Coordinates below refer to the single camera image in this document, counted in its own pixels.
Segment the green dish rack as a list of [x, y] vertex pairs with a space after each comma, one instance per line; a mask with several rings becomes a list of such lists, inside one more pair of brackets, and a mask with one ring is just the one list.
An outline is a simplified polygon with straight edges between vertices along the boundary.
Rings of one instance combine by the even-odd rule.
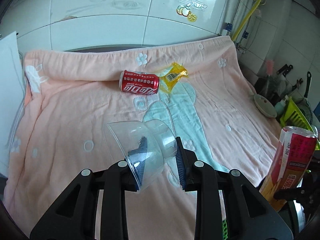
[[285, 126], [296, 126], [313, 132], [311, 124], [303, 115], [291, 97], [286, 97], [286, 107], [280, 117], [280, 124]]

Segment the yellow plastic wrapper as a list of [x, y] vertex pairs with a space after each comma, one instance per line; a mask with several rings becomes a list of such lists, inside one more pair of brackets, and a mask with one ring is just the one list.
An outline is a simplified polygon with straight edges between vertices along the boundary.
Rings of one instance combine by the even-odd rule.
[[182, 77], [188, 77], [188, 71], [183, 65], [173, 62], [169, 71], [159, 78], [160, 90], [165, 93], [171, 93]]

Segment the black frying pan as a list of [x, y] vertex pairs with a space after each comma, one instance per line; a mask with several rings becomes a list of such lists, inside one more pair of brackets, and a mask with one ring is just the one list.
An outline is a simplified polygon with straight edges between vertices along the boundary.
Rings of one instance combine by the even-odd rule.
[[304, 115], [304, 117], [306, 118], [309, 124], [312, 124], [312, 121], [313, 121], [312, 110], [311, 110], [310, 104], [308, 103], [311, 80], [312, 80], [312, 74], [310, 71], [308, 71], [304, 96], [301, 100], [297, 102], [297, 107], [299, 108], [301, 113]]

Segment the white round scale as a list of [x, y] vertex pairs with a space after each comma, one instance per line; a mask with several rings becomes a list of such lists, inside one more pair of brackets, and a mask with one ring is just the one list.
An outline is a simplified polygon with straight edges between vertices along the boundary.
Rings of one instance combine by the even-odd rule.
[[253, 96], [254, 104], [259, 112], [267, 118], [276, 118], [277, 112], [274, 106], [262, 95], [255, 94]]

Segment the pink towel with rabbit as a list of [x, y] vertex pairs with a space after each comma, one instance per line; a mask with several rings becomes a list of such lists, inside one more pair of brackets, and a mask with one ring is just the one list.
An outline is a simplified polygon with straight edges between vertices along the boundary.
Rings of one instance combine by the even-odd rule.
[[[171, 93], [120, 90], [122, 71], [162, 75], [174, 62], [188, 77]], [[122, 158], [107, 149], [111, 122], [162, 120], [198, 159], [238, 169], [253, 185], [271, 166], [281, 127], [256, 108], [227, 36], [107, 53], [33, 50], [23, 65], [28, 90], [3, 202], [26, 235], [84, 168], [104, 170]]]

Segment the white washing machine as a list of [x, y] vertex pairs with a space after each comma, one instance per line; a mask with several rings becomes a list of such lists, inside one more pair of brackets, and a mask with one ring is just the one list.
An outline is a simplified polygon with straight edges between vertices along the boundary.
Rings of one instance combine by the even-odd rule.
[[25, 80], [17, 46], [16, 32], [1, 39], [1, 177], [8, 177], [9, 153], [20, 122]]

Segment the clear plastic cup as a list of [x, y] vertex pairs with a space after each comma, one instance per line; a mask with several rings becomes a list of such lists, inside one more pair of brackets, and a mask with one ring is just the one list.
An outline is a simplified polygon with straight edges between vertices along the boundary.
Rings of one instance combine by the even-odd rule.
[[127, 162], [138, 191], [146, 189], [177, 152], [173, 132], [163, 121], [121, 121], [103, 127], [111, 159]]

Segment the yellow gas pipe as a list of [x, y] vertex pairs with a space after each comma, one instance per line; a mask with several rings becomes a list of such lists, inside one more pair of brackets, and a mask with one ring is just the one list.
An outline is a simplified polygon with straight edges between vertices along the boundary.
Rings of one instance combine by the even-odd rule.
[[233, 42], [236, 41], [236, 39], [238, 38], [241, 30], [244, 28], [245, 24], [248, 22], [248, 20], [251, 18], [251, 16], [253, 15], [253, 13], [255, 12], [255, 10], [259, 7], [260, 3], [262, 0], [256, 0], [255, 3], [252, 5], [250, 11], [245, 15], [245, 17], [242, 19], [242, 22], [240, 23], [240, 25], [238, 26], [238, 28], [236, 29], [236, 31], [234, 32], [231, 40]]

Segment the red cola can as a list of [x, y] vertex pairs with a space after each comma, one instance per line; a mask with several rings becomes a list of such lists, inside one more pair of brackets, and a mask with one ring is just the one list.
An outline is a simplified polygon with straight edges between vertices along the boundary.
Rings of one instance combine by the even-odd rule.
[[119, 87], [122, 92], [153, 95], [158, 93], [160, 80], [155, 74], [124, 70], [120, 75]]

